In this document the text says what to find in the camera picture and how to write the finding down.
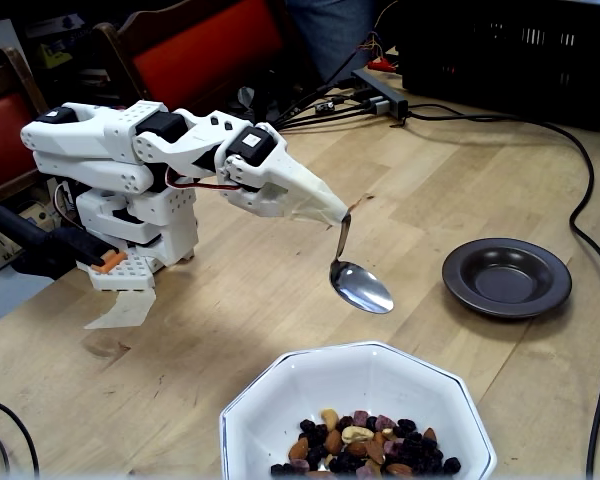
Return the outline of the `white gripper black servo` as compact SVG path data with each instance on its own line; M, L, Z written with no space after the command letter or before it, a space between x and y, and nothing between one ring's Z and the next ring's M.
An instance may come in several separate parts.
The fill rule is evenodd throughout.
M221 195L259 217L289 217L336 226L348 207L329 186L286 151L266 129L246 126L214 155Z

